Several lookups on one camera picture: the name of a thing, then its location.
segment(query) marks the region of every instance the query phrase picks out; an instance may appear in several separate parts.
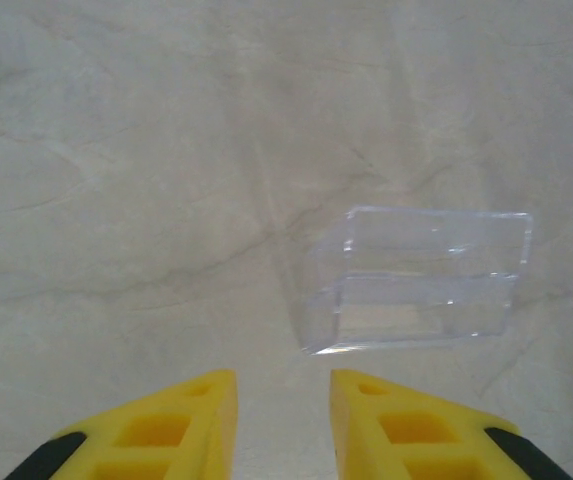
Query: white marble table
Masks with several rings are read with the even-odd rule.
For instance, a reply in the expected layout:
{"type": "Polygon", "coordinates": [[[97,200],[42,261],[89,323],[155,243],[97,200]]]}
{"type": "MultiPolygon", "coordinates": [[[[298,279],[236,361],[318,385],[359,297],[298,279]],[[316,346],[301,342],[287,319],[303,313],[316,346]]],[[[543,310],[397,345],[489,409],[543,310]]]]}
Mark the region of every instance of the white marble table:
{"type": "Polygon", "coordinates": [[[0,478],[219,367],[235,479],[336,478],[329,371],[518,423],[573,475],[573,1],[0,0],[0,478]],[[354,203],[528,211],[504,336],[300,353],[354,203]]]}

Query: clear plastic box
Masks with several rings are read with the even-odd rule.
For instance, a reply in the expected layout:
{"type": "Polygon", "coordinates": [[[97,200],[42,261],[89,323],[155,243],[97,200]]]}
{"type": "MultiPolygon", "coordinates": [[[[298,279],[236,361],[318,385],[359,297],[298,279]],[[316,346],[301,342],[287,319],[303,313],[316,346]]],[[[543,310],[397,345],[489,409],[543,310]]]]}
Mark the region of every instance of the clear plastic box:
{"type": "Polygon", "coordinates": [[[303,348],[502,333],[531,230],[526,213],[353,208],[306,258],[303,348]]]}

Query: black rubber pad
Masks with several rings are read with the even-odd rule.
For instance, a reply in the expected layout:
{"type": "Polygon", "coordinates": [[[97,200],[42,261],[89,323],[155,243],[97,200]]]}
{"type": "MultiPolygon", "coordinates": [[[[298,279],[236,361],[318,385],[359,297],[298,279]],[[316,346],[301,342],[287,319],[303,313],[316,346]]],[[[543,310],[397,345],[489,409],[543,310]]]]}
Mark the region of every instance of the black rubber pad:
{"type": "Polygon", "coordinates": [[[86,440],[82,432],[50,440],[12,471],[5,480],[49,480],[86,440]]]}
{"type": "Polygon", "coordinates": [[[485,432],[533,480],[573,480],[530,440],[501,428],[485,432]]]}

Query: marble surface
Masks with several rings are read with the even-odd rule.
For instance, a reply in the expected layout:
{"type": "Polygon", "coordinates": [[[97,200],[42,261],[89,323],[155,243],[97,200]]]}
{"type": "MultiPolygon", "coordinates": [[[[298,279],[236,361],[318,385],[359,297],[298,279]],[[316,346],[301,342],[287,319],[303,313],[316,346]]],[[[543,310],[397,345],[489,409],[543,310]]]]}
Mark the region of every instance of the marble surface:
{"type": "Polygon", "coordinates": [[[336,478],[336,367],[503,415],[573,475],[573,0],[0,0],[0,478],[219,367],[235,479],[336,478]],[[301,353],[298,265],[355,203],[531,212],[514,326],[301,353]]]}

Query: transparent plastic container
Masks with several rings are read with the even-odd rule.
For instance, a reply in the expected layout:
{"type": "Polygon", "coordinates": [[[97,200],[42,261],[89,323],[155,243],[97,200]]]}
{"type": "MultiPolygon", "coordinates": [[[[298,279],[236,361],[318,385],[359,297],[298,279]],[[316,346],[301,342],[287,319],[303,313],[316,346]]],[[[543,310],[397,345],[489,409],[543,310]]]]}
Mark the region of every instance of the transparent plastic container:
{"type": "Polygon", "coordinates": [[[500,334],[532,217],[358,206],[308,253],[310,353],[500,334]]]}

